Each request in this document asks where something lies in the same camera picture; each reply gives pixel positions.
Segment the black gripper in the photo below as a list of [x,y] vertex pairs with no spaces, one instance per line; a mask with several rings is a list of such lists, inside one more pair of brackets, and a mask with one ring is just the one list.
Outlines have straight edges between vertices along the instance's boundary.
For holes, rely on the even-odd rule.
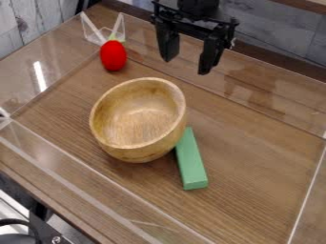
[[203,40],[199,75],[217,65],[224,49],[233,46],[239,20],[220,8],[220,0],[151,0],[159,53],[165,62],[179,54],[179,34]]

